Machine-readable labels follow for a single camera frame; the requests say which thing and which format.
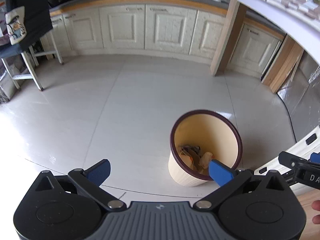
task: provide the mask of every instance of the trash can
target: trash can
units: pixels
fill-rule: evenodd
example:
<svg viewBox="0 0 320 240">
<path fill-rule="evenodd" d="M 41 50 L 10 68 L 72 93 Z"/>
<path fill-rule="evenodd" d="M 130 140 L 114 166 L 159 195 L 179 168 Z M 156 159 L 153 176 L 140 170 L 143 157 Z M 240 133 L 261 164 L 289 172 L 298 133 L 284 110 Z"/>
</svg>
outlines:
<svg viewBox="0 0 320 240">
<path fill-rule="evenodd" d="M 188 167 L 178 154 L 179 146 L 200 146 L 215 159 L 236 169 L 242 158 L 242 142 L 234 125 L 222 115 L 209 110 L 194 110 L 182 115 L 170 134 L 169 173 L 180 185 L 194 187 L 212 180 Z"/>
</svg>

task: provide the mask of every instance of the cream cabinet door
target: cream cabinet door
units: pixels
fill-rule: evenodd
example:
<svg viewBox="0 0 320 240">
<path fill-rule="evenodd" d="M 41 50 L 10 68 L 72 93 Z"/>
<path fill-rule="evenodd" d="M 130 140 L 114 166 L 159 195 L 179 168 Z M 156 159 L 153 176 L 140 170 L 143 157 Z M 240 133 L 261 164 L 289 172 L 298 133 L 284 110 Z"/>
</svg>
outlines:
<svg viewBox="0 0 320 240">
<path fill-rule="evenodd" d="M 228 68 L 260 78 L 278 42 L 270 34 L 244 25 Z"/>
<path fill-rule="evenodd" d="M 146 5 L 146 49 L 189 54 L 196 10 Z"/>
<path fill-rule="evenodd" d="M 225 17 L 198 11 L 190 55 L 213 58 Z"/>
<path fill-rule="evenodd" d="M 64 25 L 63 16 L 55 16 L 51 18 L 52 21 L 52 27 L 53 27 L 53 36 L 54 40 L 56 42 L 56 45 L 58 47 L 58 50 L 61 52 L 68 50 L 71 50 L 67 30 Z M 49 33 L 45 34 L 41 38 L 41 43 L 45 51 L 54 50 L 54 46 L 52 43 L 52 39 Z"/>
<path fill-rule="evenodd" d="M 66 13 L 64 20 L 73 50 L 103 48 L 98 8 Z"/>
<path fill-rule="evenodd" d="M 100 8 L 104 47 L 144 49 L 145 5 L 120 5 Z"/>
</svg>

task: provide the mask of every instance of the human finger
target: human finger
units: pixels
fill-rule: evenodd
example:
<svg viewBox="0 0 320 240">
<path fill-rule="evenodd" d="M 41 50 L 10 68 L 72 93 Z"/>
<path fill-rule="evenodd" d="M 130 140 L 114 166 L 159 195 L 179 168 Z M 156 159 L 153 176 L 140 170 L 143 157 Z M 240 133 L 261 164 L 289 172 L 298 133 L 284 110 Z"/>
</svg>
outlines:
<svg viewBox="0 0 320 240">
<path fill-rule="evenodd" d="M 314 210 L 317 210 L 317 211 L 320 211 L 320 200 L 316 200 L 312 203 L 311 207 L 314 209 Z"/>
<path fill-rule="evenodd" d="M 320 225 L 320 215 L 313 217 L 312 222 L 316 225 Z"/>
</svg>

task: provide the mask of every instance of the wooden board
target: wooden board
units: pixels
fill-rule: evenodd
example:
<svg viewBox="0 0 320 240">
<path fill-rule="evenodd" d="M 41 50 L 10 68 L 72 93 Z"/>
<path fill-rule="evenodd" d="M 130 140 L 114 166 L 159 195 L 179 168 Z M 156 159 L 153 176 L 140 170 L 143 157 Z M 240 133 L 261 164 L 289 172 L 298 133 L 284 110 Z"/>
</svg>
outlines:
<svg viewBox="0 0 320 240">
<path fill-rule="evenodd" d="M 320 225 L 315 225 L 312 222 L 312 218 L 319 215 L 319 211 L 315 211 L 311 208 L 311 204 L 315 200 L 320 200 L 320 190 L 315 189 L 308 193 L 298 196 L 298 200 L 302 205 L 306 215 L 307 224 L 303 230 L 300 240 L 319 240 L 320 239 Z"/>
<path fill-rule="evenodd" d="M 290 74 L 291 70 L 294 68 L 299 56 L 303 53 L 303 48 L 298 44 L 295 43 L 284 61 L 283 65 L 281 66 L 279 72 L 275 76 L 274 80 L 270 84 L 271 91 L 276 93 L 279 88 L 282 86 L 284 81 L 286 80 L 287 76 Z"/>
<path fill-rule="evenodd" d="M 264 84 L 266 86 L 271 85 L 272 81 L 275 79 L 280 68 L 283 66 L 285 60 L 287 59 L 294 44 L 295 44 L 295 41 L 289 35 L 287 35 L 284 38 L 284 41 L 280 47 L 280 50 L 279 50 L 275 60 L 271 64 L 271 67 L 269 68 L 267 74 L 265 75 L 265 77 L 262 80 L 262 84 Z"/>
<path fill-rule="evenodd" d="M 241 31 L 247 7 L 237 0 L 230 0 L 226 20 L 223 25 L 217 49 L 210 66 L 211 74 L 224 71 L 232 55 L 233 48 Z"/>
</svg>

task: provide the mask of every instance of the chair leg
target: chair leg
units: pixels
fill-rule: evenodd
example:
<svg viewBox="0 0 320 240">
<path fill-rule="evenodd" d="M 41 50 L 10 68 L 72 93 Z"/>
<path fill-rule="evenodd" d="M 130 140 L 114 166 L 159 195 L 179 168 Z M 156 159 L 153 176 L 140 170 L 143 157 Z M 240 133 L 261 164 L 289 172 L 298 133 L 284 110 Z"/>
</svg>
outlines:
<svg viewBox="0 0 320 240">
<path fill-rule="evenodd" d="M 4 65 L 5 69 L 7 70 L 7 73 L 8 73 L 9 76 L 11 77 L 11 80 L 12 80 L 13 84 L 16 86 L 17 89 L 19 89 L 20 86 L 19 86 L 18 82 L 15 81 L 15 80 L 12 78 L 12 75 L 11 75 L 11 73 L 10 73 L 9 65 L 8 65 L 7 60 L 6 60 L 5 58 L 2 58 L 2 62 L 3 62 L 3 65 Z"/>
<path fill-rule="evenodd" d="M 34 80 L 34 82 L 36 83 L 37 87 L 39 88 L 39 90 L 43 91 L 43 87 L 41 86 L 40 82 L 39 82 L 39 79 L 31 65 L 31 62 L 30 62 L 30 59 L 28 57 L 28 54 L 24 51 L 21 53 L 22 57 L 23 57 L 23 60 L 24 60 L 24 63 L 27 65 L 27 68 Z"/>
<path fill-rule="evenodd" d="M 33 51 L 32 45 L 29 47 L 29 49 L 30 49 L 30 53 L 31 53 L 31 56 L 33 58 L 33 61 L 35 62 L 36 66 L 39 66 L 39 62 L 37 60 L 37 57 L 35 56 L 35 52 Z"/>
<path fill-rule="evenodd" d="M 57 48 L 57 45 L 56 45 L 56 42 L 54 41 L 54 37 L 53 37 L 53 33 L 52 33 L 52 30 L 50 31 L 50 36 L 51 36 L 51 39 L 52 39 L 52 43 L 53 43 L 53 46 L 54 46 L 54 49 L 57 53 L 57 57 L 58 57 L 58 60 L 60 62 L 60 64 L 63 64 L 63 60 L 62 60 L 62 57 L 58 51 L 58 48 Z"/>
</svg>

